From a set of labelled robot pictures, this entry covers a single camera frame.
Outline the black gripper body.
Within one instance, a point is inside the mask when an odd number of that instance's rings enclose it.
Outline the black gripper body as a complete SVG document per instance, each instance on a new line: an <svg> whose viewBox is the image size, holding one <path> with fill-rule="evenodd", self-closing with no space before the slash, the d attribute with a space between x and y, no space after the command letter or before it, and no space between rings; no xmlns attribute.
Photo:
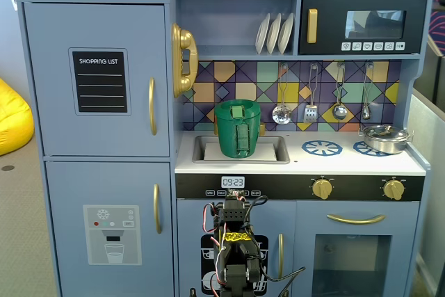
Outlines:
<svg viewBox="0 0 445 297"><path fill-rule="evenodd" d="M227 232L242 232L250 220L248 209L250 203L245 199L245 191L227 189L222 202L216 204L216 228Z"/></svg>

